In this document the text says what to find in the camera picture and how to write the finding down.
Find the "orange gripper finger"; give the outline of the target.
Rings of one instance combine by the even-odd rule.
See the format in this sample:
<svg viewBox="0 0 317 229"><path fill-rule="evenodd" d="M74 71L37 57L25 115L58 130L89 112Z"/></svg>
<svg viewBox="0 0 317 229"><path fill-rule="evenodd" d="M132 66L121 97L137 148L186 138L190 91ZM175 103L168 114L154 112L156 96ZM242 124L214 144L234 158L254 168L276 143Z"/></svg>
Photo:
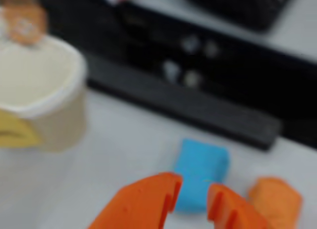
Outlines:
<svg viewBox="0 0 317 229"><path fill-rule="evenodd" d="M207 219L215 229L267 229L267 220L245 198L219 183L210 185Z"/></svg>
<svg viewBox="0 0 317 229"><path fill-rule="evenodd" d="M174 211L182 177L171 172L121 188L101 210L90 229L162 229Z"/></svg>

